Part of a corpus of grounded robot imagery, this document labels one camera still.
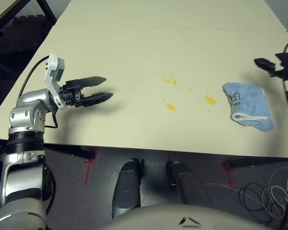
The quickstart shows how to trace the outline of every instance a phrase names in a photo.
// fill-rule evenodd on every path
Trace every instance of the floor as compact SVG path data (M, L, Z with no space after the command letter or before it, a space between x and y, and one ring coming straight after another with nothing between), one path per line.
M169 157L172 161L184 162L197 172L203 184L230 184L228 172L221 166L221 161L228 159L225 155L116 148L94 148L94 151L97 153L96 162L90 164L89 170L88 164L81 158L48 152L47 163L57 181L56 199L48 216L48 223L52 229L91 230L111 221L111 202L118 173L130 158L145 159L144 177L140 187L143 207L180 203L177 193L168 188L165 164ZM272 172L282 167L288 167L288 162L236 169L230 174L232 184L236 185L235 189L238 190L251 182L267 187ZM287 177L288 169L279 170L271 184L285 188ZM218 185L205 185L205 188L214 208L258 222L241 206L236 191ZM257 199L251 191L246 193ZM284 198L282 194L277 195L280 200ZM250 208L258 207L248 197L246 203ZM253 214L262 220L269 217L265 211ZM269 227L277 229L279 224L278 220L273 220Z

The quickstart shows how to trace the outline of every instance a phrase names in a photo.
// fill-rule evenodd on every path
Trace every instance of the yellow stain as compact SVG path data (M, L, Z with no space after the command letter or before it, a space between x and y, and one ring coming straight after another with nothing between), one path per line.
M169 111L176 111L176 107L172 104L167 104Z
M205 100L211 105L216 104L216 99L214 99L213 97L205 96Z

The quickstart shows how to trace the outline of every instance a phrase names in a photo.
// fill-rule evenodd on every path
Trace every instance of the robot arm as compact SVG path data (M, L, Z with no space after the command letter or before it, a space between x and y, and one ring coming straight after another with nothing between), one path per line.
M50 54L45 68L47 89L21 95L10 113L7 155L3 159L0 202L0 229L46 229L42 201L54 198L55 180L45 163L44 132L46 114L68 105L91 106L108 100L113 94L100 92L89 97L81 89L99 85L106 79L90 77L59 81L64 60Z

